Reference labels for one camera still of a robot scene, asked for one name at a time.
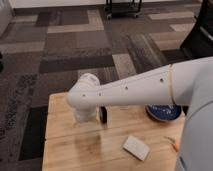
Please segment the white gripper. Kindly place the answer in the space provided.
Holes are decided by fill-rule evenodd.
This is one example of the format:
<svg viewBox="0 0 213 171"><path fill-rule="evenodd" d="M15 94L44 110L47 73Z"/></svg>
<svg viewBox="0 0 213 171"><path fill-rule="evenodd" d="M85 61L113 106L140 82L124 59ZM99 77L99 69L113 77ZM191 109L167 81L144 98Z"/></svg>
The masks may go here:
<svg viewBox="0 0 213 171"><path fill-rule="evenodd" d="M75 109L74 110L74 117L78 122L89 122L96 118L97 111L95 108L89 109Z"/></svg>

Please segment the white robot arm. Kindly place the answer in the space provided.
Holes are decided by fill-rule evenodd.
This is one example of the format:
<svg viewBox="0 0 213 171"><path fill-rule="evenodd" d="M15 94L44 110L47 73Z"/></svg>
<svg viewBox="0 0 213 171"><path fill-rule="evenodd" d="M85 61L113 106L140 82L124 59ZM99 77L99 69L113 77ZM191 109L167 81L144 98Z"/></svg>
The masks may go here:
<svg viewBox="0 0 213 171"><path fill-rule="evenodd" d="M213 171L213 56L165 65L107 84L85 73L68 91L67 101L80 121L100 106L186 106L175 170Z"/></svg>

